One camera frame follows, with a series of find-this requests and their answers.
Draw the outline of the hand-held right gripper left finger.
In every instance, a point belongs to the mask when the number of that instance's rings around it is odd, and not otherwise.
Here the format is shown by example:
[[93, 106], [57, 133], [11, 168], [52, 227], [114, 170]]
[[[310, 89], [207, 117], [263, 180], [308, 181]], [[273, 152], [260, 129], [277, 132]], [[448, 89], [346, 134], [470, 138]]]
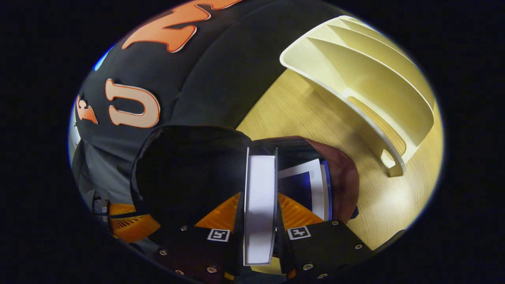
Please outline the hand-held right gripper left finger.
[[164, 227], [152, 259], [186, 282], [234, 282], [242, 241], [243, 194], [237, 193], [193, 224]]

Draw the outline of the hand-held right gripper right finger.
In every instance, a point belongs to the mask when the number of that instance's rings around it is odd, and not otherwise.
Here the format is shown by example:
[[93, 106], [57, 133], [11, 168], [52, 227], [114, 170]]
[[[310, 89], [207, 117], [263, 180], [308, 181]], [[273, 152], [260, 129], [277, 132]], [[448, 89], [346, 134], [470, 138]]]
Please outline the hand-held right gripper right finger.
[[288, 280], [336, 280], [373, 256], [342, 221], [324, 221], [278, 194], [277, 255]]

